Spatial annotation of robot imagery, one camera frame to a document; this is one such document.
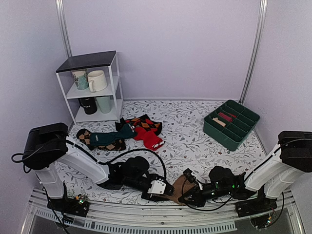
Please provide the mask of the tan ribbed sock brown cuff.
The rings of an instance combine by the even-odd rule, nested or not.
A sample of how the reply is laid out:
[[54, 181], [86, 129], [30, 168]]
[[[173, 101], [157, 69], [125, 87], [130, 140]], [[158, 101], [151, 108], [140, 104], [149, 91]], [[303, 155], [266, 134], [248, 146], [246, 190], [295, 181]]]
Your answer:
[[194, 183], [190, 183], [184, 175], [181, 175], [174, 183], [173, 187], [175, 189], [174, 194], [171, 196], [166, 196], [167, 199], [177, 203], [178, 205], [185, 205], [183, 202], [179, 202], [178, 199], [182, 196], [183, 193], [187, 193], [190, 189], [195, 186]]

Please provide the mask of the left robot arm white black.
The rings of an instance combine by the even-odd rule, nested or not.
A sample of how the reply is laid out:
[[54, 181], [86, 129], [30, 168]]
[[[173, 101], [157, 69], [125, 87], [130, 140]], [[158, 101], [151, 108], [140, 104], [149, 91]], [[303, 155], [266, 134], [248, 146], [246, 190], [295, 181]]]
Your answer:
[[11, 160], [33, 170], [48, 198], [63, 212], [69, 211], [73, 204], [56, 172], [56, 162], [82, 173], [101, 188], [120, 190], [123, 186], [131, 187], [142, 193], [142, 199], [150, 201], [170, 200], [183, 204], [182, 194], [193, 188], [183, 175], [170, 184], [166, 174], [149, 173], [150, 164], [141, 156], [125, 161], [96, 159], [70, 138], [64, 123], [31, 129], [24, 152], [13, 154]]

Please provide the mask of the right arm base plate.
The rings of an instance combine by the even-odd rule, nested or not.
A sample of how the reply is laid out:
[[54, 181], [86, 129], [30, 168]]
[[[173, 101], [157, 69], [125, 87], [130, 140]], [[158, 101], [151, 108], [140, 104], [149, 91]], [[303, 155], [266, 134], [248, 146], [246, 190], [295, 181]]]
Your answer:
[[235, 204], [235, 211], [238, 217], [247, 217], [267, 212], [265, 216], [250, 218], [251, 225], [258, 229], [266, 229], [272, 226], [280, 217], [275, 209], [277, 208], [277, 199], [266, 198], [262, 190], [260, 190], [255, 199], [244, 200]]

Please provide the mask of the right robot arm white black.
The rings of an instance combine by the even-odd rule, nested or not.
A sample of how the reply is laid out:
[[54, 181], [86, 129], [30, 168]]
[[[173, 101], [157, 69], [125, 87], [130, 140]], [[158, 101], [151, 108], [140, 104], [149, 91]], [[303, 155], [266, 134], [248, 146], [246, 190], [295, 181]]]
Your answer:
[[261, 213], [304, 173], [312, 171], [312, 134], [302, 131], [283, 131], [278, 143], [249, 173], [234, 175], [229, 168], [215, 166], [210, 170], [210, 183], [199, 182], [190, 172], [184, 175], [195, 186], [182, 189], [179, 201], [187, 206], [202, 208], [207, 200], [229, 195], [232, 199], [246, 200], [262, 192], [252, 202], [255, 212]]

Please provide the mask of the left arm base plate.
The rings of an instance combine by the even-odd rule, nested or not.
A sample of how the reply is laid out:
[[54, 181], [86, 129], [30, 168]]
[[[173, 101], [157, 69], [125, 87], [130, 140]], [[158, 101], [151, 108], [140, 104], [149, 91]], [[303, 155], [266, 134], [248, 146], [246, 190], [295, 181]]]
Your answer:
[[59, 211], [62, 214], [86, 217], [90, 205], [87, 201], [87, 196], [79, 194], [75, 197], [68, 197], [65, 183], [63, 183], [62, 189], [63, 196], [61, 198], [51, 198], [46, 192], [48, 199], [47, 207], [51, 210]]

